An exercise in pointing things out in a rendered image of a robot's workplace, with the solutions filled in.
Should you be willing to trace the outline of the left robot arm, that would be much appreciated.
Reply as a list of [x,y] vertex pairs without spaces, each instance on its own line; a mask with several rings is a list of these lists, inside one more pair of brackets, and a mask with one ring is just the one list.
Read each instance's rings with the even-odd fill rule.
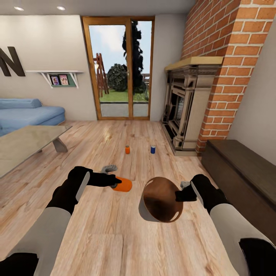
[[84,166],[69,172],[53,198],[26,235],[0,262],[0,276],[50,276],[74,207],[86,185],[106,187],[122,183],[114,174],[118,166],[104,166],[100,173]]

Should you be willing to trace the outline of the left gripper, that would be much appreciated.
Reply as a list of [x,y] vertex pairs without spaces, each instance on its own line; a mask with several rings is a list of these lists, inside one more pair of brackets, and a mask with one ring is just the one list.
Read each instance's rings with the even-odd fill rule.
[[114,174],[107,175],[107,174],[99,173],[99,181],[94,186],[106,187],[106,186],[113,186],[116,183],[122,183],[122,181],[120,179],[117,179]]

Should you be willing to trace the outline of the trash can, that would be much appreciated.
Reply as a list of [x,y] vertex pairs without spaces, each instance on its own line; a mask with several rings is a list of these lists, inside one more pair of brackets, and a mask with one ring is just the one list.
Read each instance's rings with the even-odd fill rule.
[[151,178],[144,187],[138,211],[150,222],[172,223],[177,221],[184,208],[184,202],[176,201],[175,191],[179,188],[165,177]]

